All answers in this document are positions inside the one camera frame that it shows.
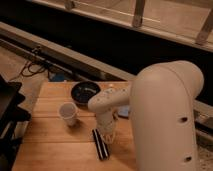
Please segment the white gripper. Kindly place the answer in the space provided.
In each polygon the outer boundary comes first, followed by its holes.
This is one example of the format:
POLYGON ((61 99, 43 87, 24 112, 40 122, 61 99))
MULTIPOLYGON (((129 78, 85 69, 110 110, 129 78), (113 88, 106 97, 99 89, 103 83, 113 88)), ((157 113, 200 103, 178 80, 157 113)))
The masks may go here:
POLYGON ((96 121, 97 121, 96 128, 101 136, 101 139, 106 144, 112 144, 115 138, 115 127, 116 127, 113 115, 110 113, 97 114, 96 121))

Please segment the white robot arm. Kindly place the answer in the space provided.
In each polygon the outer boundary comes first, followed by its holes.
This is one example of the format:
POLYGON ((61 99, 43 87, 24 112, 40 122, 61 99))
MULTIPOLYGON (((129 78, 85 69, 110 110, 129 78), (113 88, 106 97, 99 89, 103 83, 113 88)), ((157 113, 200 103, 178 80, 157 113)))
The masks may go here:
POLYGON ((194 100, 204 76, 188 61, 158 63, 144 68, 120 90, 105 90, 88 102, 97 130, 111 143, 112 109, 128 105, 138 171, 198 171, 194 100))

